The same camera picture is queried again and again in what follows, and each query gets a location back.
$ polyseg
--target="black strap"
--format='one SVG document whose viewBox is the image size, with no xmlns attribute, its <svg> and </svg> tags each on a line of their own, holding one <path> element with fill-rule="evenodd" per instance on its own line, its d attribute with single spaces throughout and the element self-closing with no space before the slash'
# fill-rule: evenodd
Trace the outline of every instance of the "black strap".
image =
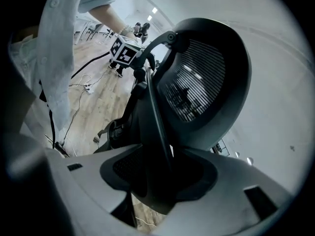
<svg viewBox="0 0 315 236">
<path fill-rule="evenodd" d="M 51 110 L 49 110 L 49 118 L 50 118 L 51 131 L 53 133 L 53 148 L 55 148 L 56 134 L 55 134 L 54 121 L 53 121 L 53 112 L 51 112 Z"/>
</svg>

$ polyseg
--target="shoe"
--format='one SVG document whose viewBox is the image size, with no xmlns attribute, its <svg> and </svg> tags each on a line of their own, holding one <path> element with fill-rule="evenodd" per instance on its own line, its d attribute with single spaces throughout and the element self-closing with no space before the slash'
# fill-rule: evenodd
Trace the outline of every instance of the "shoe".
<svg viewBox="0 0 315 236">
<path fill-rule="evenodd" d="M 119 72 L 117 72 L 117 70 L 116 70 L 116 74 L 119 76 L 119 77 L 123 77 L 123 74 L 122 73 L 119 73 Z"/>
</svg>

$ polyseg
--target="chair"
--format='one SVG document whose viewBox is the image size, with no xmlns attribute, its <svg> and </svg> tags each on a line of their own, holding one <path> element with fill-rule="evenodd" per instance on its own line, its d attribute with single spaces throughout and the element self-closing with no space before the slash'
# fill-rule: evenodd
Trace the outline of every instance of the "chair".
<svg viewBox="0 0 315 236">
<path fill-rule="evenodd" d="M 94 37 L 95 33 L 98 33 L 102 29 L 103 26 L 104 26 L 103 24 L 98 24 L 98 25 L 95 26 L 95 29 L 89 28 L 88 31 L 91 31 L 91 33 L 90 33 L 89 37 L 87 38 L 87 41 L 89 40 L 91 34 L 93 33 L 93 36 L 90 39 L 90 40 L 92 40 L 92 38 Z"/>
</svg>

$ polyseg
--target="black mesh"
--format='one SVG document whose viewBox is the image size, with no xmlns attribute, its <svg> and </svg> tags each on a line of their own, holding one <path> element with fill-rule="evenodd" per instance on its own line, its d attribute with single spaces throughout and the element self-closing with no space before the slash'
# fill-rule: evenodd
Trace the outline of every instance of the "black mesh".
<svg viewBox="0 0 315 236">
<path fill-rule="evenodd" d="M 164 84 L 162 92 L 179 119 L 188 122 L 205 112 L 217 97 L 225 64 L 217 48 L 193 39 L 178 58 L 174 76 Z"/>
<path fill-rule="evenodd" d="M 133 183 L 142 169 L 142 151 L 136 150 L 130 155 L 120 159 L 113 165 L 114 172 L 129 184 Z"/>
</svg>

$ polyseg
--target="person's arm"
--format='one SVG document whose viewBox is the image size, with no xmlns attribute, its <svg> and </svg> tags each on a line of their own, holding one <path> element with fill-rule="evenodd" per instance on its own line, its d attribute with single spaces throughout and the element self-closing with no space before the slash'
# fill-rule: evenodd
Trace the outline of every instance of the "person's arm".
<svg viewBox="0 0 315 236">
<path fill-rule="evenodd" d="M 96 7 L 90 10 L 89 13 L 116 33 L 120 33 L 126 28 L 126 24 L 120 19 L 110 5 Z M 126 37 L 136 40 L 136 37 L 132 32 L 129 32 Z"/>
</svg>

